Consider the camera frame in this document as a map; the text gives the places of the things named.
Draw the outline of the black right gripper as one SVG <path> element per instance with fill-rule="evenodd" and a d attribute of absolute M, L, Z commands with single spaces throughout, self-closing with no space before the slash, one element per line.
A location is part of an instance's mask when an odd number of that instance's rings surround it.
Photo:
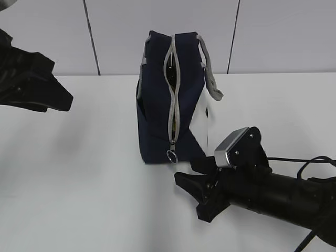
<path fill-rule="evenodd" d="M 225 210 L 230 205 L 269 210 L 270 166 L 257 127 L 249 127 L 229 160 L 232 166 L 217 167 L 214 156 L 192 159 L 191 169 L 201 175 L 177 172 L 175 183 L 206 210 Z"/>

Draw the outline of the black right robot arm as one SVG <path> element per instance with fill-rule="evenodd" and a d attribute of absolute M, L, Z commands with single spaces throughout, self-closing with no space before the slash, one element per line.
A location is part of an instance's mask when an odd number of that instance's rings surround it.
<path fill-rule="evenodd" d="M 213 156 L 191 161 L 177 186 L 197 200 L 197 216 L 211 222 L 231 205 L 315 231 L 335 245 L 335 178 L 289 177 L 272 171 L 257 127 L 233 131 Z"/>

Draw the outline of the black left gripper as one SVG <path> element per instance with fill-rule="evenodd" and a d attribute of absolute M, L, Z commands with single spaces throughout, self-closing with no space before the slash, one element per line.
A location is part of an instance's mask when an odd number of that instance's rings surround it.
<path fill-rule="evenodd" d="M 1 105 L 68 112 L 74 97 L 52 76 L 55 62 L 39 52 L 14 47 L 12 40 L 1 30 Z"/>

